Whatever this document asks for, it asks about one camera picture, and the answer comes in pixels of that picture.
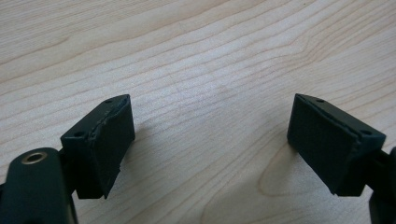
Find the black plastic bracket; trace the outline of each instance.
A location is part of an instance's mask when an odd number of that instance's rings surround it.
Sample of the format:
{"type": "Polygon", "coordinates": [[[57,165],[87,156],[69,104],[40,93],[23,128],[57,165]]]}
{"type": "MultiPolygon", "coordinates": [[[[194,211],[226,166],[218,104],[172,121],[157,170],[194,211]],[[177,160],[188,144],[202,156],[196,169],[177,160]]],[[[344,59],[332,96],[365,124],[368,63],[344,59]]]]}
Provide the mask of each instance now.
{"type": "Polygon", "coordinates": [[[108,99],[61,137],[64,148],[37,148],[17,157],[0,186],[0,223],[77,223],[71,193],[108,196],[134,141],[129,95],[108,99]]]}
{"type": "Polygon", "coordinates": [[[380,213],[377,209],[379,204],[389,211],[396,208],[396,149],[391,155],[382,151],[385,138],[322,99],[295,95],[288,130],[290,145],[332,194],[360,196],[364,186],[370,186],[375,192],[373,223],[396,218],[396,213],[380,213]]]}

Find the black clamp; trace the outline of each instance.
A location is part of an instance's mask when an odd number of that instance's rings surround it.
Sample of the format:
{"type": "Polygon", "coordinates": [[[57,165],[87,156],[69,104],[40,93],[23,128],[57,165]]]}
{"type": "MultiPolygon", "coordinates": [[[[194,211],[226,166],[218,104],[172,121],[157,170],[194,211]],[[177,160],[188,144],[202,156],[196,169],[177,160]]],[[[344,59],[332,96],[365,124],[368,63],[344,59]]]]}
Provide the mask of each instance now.
{"type": "Polygon", "coordinates": [[[296,94],[288,140],[332,194],[360,196],[373,189],[373,223],[396,223],[396,148],[386,136],[328,102],[296,94]]]}
{"type": "Polygon", "coordinates": [[[129,95],[108,99],[61,137],[63,149],[37,148],[9,165],[0,188],[0,223],[78,223],[71,194],[108,196],[134,141],[129,95]]]}

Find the wooden table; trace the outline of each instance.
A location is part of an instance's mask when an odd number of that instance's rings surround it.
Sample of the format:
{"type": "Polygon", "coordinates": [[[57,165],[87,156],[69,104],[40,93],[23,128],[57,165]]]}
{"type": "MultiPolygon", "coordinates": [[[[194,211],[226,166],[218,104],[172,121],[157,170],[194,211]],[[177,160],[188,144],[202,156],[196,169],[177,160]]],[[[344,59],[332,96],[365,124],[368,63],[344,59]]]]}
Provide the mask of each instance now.
{"type": "Polygon", "coordinates": [[[132,98],[136,140],[80,223],[370,223],[287,144],[294,93],[396,146],[396,2],[0,3],[0,175],[97,104],[132,98]]]}

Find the screw hole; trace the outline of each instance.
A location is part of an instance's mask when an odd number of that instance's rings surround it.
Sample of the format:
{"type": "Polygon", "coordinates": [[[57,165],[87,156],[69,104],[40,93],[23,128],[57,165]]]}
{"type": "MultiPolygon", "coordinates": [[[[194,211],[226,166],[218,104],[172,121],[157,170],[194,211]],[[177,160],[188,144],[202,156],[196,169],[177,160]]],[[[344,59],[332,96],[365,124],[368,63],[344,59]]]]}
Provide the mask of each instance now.
{"type": "Polygon", "coordinates": [[[75,136],[75,137],[81,137],[81,136],[84,136],[84,135],[85,135],[84,132],[77,132],[77,133],[74,133],[74,136],[75,136]]]}
{"type": "Polygon", "coordinates": [[[361,130],[361,133],[367,134],[367,135],[371,135],[372,133],[370,131],[366,131],[366,130],[361,130]]]}
{"type": "Polygon", "coordinates": [[[22,159],[22,163],[25,165],[30,165],[43,161],[44,159],[46,159],[46,157],[47,157],[47,153],[45,152],[35,152],[24,157],[22,159]]]}

